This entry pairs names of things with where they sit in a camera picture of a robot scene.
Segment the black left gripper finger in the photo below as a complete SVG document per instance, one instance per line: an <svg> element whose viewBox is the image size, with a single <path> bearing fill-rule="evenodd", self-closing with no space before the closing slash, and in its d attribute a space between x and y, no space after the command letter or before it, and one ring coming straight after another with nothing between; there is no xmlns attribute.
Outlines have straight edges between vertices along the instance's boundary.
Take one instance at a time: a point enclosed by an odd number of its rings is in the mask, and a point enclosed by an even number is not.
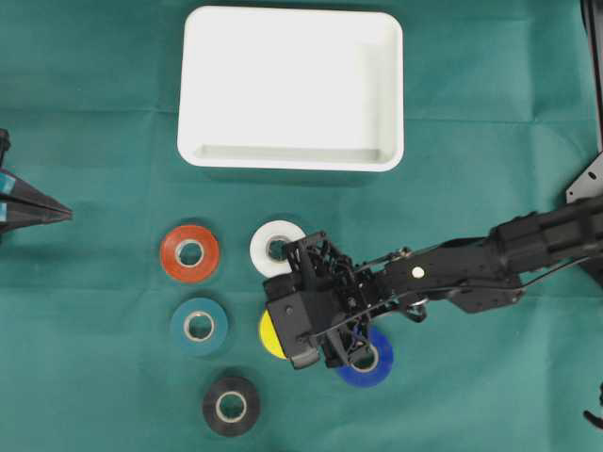
<svg viewBox="0 0 603 452"><path fill-rule="evenodd" d="M1 169L1 199L36 206L63 214L71 214L72 209L45 195L25 180L6 169Z"/></svg>
<svg viewBox="0 0 603 452"><path fill-rule="evenodd" d="M70 220L71 218L71 211L57 211L18 202L1 203L2 232L9 232L29 226L61 222L64 220Z"/></svg>

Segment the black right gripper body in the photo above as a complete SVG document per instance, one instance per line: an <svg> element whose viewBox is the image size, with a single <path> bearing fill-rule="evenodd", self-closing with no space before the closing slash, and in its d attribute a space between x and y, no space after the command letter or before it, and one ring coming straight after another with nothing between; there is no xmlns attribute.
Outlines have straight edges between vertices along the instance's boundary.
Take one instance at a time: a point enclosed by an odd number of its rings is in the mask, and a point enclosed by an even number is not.
<svg viewBox="0 0 603 452"><path fill-rule="evenodd" d="M357 365L374 357L369 341L371 320L396 308L395 294L378 281L375 266L400 258L395 250L355 264L323 232L282 246L297 288L325 292L332 313L329 326L317 334L320 359L328 367Z"/></svg>

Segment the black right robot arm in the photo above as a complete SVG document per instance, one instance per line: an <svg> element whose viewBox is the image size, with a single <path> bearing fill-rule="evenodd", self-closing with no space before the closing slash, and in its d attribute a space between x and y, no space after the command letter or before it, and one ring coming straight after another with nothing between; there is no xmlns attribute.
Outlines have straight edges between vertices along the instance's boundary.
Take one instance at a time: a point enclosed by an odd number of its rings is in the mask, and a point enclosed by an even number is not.
<svg viewBox="0 0 603 452"><path fill-rule="evenodd" d="M266 309L285 357L296 369L330 368L367 351L372 321L399 313L420 323L431 301L468 314L517 303L527 283L574 265L602 267L602 198L570 202L424 250L402 248L356 264L324 232L283 247L291 269L264 283Z"/></svg>

